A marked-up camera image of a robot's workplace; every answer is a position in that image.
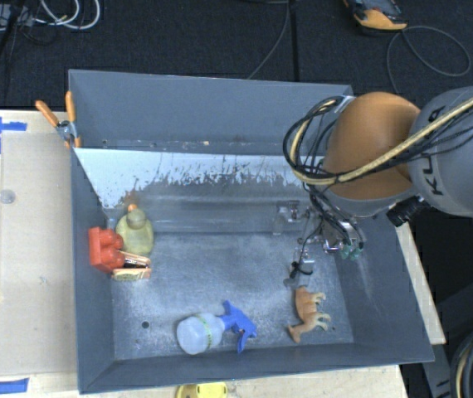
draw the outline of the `yellow bottle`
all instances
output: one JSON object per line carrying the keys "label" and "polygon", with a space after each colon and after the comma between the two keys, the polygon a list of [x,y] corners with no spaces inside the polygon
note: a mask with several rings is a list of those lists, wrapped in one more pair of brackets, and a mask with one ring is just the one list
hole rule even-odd
{"label": "yellow bottle", "polygon": [[147,255],[154,247],[152,223],[136,205],[128,206],[128,213],[120,218],[115,231],[122,236],[122,249],[126,252]]}

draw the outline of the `white cable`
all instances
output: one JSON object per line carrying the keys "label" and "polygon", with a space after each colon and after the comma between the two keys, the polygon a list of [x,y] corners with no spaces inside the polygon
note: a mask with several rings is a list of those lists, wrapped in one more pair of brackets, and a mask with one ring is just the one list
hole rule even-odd
{"label": "white cable", "polygon": [[69,24],[65,24],[63,25],[64,27],[67,27],[67,28],[70,28],[70,29],[73,29],[73,30],[87,30],[89,28],[92,28],[94,25],[96,25],[96,23],[100,20],[100,2],[98,0],[93,0],[95,2],[95,6],[96,6],[96,15],[95,15],[95,19],[93,19],[92,22],[86,24],[86,25],[82,25],[80,27],[78,26],[75,26],[75,25],[69,25]]}
{"label": "white cable", "polygon": [[47,15],[49,17],[51,17],[54,20],[54,22],[50,23],[50,22],[47,22],[47,21],[44,21],[44,20],[38,19],[38,18],[35,18],[34,20],[36,22],[46,23],[47,25],[54,25],[54,26],[63,25],[63,26],[65,26],[68,23],[73,22],[78,17],[78,15],[80,14],[80,2],[78,0],[74,0],[74,2],[75,2],[75,5],[76,5],[75,14],[72,17],[70,17],[69,19],[63,19],[62,17],[57,17],[54,14],[54,12],[46,5],[45,0],[39,0],[39,3],[43,7],[43,9],[45,9],[45,12],[47,13]]}

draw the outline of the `black floor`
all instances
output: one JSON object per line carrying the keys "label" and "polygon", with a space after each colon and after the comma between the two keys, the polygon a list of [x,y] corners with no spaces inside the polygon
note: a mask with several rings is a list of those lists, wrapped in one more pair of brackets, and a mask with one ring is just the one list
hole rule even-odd
{"label": "black floor", "polygon": [[[12,1],[0,0],[6,14]],[[70,0],[47,1],[72,10]],[[364,35],[342,0],[289,2],[100,0],[101,19],[85,32],[16,27],[0,55],[0,108],[40,99],[63,110],[72,68],[349,84],[419,107],[473,85],[473,0],[395,0],[412,47],[403,36]],[[84,3],[89,21],[95,7]],[[36,10],[38,0],[26,5]],[[473,282],[472,221],[428,211],[411,225],[436,304]],[[429,396],[421,368],[402,369],[410,398]]]}

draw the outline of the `blue spray nozzle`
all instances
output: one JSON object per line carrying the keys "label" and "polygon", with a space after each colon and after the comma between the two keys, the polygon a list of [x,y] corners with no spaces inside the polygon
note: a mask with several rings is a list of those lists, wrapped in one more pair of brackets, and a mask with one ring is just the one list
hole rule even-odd
{"label": "blue spray nozzle", "polygon": [[231,329],[234,333],[241,334],[238,340],[236,350],[241,353],[246,345],[249,337],[256,337],[256,326],[253,322],[237,307],[231,305],[229,301],[222,304],[226,313],[220,316],[223,321],[225,330]]}

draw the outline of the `metal bracket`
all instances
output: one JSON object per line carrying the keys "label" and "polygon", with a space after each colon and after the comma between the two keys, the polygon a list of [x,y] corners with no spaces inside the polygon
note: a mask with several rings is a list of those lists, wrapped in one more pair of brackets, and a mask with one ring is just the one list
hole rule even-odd
{"label": "metal bracket", "polygon": [[66,142],[69,142],[72,138],[78,137],[78,131],[76,130],[76,124],[69,121],[61,121],[56,126],[56,131]]}

